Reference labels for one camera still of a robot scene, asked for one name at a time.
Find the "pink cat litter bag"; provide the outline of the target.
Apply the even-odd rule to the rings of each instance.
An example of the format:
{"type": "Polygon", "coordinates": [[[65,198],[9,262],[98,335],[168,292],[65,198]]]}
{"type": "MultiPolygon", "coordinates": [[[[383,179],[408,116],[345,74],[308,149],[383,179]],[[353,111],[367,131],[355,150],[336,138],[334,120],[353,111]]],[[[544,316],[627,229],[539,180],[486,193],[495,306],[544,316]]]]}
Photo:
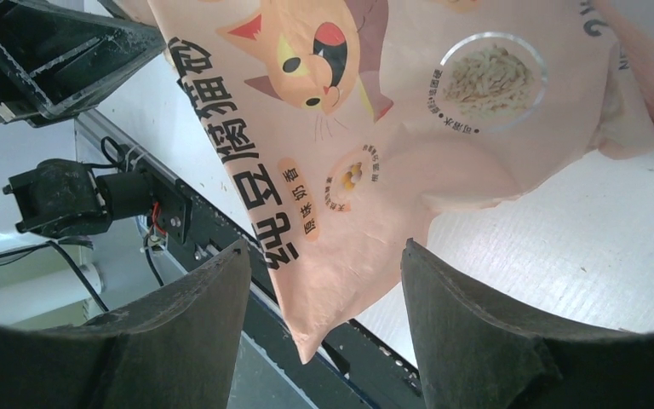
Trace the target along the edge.
{"type": "Polygon", "coordinates": [[[302,362],[448,210],[654,150],[654,39],[609,1],[121,1],[157,27],[302,362]]]}

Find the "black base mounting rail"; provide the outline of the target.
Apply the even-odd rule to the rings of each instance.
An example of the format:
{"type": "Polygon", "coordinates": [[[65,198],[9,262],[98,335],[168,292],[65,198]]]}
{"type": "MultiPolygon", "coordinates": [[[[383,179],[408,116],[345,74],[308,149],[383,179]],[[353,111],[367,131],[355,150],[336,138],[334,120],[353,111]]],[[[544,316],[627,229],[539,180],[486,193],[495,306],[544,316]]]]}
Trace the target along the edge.
{"type": "Polygon", "coordinates": [[[97,111],[81,115],[77,135],[97,147],[112,137],[132,164],[151,171],[176,196],[170,210],[187,224],[166,241],[154,262],[175,279],[238,239],[249,244],[252,282],[234,372],[231,408],[423,408],[416,368],[353,320],[336,329],[303,365],[276,304],[256,242],[232,219],[97,111]]]}

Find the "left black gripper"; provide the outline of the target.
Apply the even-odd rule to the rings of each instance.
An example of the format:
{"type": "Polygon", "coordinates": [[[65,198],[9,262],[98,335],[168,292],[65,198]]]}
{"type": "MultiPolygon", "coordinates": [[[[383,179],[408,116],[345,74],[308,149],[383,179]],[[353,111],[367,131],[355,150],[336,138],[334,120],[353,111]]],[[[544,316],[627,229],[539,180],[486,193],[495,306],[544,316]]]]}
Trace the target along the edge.
{"type": "Polygon", "coordinates": [[[49,1],[0,1],[0,124],[43,127],[97,107],[165,48],[160,31],[49,1]]]}

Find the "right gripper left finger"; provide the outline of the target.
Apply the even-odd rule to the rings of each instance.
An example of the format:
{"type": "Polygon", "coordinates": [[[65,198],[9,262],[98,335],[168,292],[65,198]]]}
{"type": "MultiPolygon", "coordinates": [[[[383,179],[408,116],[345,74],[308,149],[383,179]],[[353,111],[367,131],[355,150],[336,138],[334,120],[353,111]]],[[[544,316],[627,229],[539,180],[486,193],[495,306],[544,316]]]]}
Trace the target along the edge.
{"type": "Polygon", "coordinates": [[[224,408],[250,293],[238,240],[81,326],[0,326],[0,408],[224,408]]]}

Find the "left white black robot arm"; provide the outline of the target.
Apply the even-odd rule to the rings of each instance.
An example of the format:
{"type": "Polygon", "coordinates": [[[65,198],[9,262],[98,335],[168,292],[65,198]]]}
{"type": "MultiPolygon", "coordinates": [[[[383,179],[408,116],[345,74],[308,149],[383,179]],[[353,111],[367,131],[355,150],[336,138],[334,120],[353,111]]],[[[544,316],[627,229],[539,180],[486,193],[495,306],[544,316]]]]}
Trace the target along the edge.
{"type": "MultiPolygon", "coordinates": [[[[0,125],[75,119],[164,50],[157,28],[132,21],[114,2],[107,9],[104,16],[48,1],[0,1],[0,125]]],[[[143,215],[183,241],[190,199],[146,156],[115,149],[105,164],[50,158],[0,176],[0,253],[104,233],[143,215]]]]}

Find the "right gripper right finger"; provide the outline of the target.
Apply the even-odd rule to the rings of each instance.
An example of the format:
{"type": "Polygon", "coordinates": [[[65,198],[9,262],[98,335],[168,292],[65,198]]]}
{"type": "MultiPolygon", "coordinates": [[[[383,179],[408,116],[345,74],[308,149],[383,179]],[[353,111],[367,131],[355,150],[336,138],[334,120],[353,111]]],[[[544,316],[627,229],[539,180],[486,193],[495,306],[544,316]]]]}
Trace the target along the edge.
{"type": "Polygon", "coordinates": [[[654,332],[520,302],[409,240],[402,286],[430,408],[654,408],[654,332]]]}

